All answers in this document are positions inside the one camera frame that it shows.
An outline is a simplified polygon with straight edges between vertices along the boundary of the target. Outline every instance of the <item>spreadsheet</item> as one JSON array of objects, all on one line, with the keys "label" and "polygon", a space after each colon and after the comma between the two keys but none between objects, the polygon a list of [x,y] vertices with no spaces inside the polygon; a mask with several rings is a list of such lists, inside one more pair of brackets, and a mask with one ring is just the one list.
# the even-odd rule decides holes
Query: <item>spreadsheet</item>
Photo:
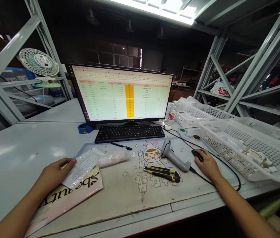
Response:
[{"label": "spreadsheet", "polygon": [[72,67],[90,121],[164,118],[171,75]]}]

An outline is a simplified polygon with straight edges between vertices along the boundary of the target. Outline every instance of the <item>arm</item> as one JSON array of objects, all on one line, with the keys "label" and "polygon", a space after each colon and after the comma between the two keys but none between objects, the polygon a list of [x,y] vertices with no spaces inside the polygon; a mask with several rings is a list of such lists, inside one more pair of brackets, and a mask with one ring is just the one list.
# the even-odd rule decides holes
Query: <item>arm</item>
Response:
[{"label": "arm", "polygon": [[45,167],[30,191],[0,222],[0,238],[22,238],[43,199],[65,179],[75,163],[76,160],[63,158]]},{"label": "arm", "polygon": [[221,175],[218,165],[210,153],[205,149],[195,151],[204,158],[204,161],[200,162],[195,157],[195,163],[213,181],[246,237],[280,238],[280,234]]}]

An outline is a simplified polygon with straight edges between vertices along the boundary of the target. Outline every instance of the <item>electric fan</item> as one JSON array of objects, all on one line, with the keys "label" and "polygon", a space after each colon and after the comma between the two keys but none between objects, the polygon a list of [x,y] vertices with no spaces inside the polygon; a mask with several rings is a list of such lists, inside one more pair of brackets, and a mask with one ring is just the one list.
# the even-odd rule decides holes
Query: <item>electric fan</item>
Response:
[{"label": "electric fan", "polygon": [[57,88],[61,85],[53,82],[54,76],[58,73],[59,67],[54,60],[45,54],[44,52],[32,48],[22,49],[19,53],[19,57],[23,66],[33,73],[43,75],[45,77],[36,77],[42,82],[33,84],[35,87],[41,88]]}]

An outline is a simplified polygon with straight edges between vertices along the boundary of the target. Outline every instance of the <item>fan grill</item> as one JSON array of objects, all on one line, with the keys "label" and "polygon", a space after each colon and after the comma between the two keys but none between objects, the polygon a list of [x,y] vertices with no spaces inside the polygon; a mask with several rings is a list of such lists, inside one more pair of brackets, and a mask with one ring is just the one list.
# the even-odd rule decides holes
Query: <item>fan grill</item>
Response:
[{"label": "fan grill", "polygon": [[19,53],[21,63],[33,73],[53,76],[59,71],[58,64],[44,52],[32,48],[22,49]]}]

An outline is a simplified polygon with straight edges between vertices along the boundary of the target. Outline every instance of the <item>orange highlighted column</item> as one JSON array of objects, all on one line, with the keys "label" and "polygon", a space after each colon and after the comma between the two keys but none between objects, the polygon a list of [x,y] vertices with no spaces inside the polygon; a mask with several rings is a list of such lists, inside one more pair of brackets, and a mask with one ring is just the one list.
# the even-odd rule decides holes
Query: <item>orange highlighted column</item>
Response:
[{"label": "orange highlighted column", "polygon": [[127,117],[134,117],[133,85],[125,85]]}]

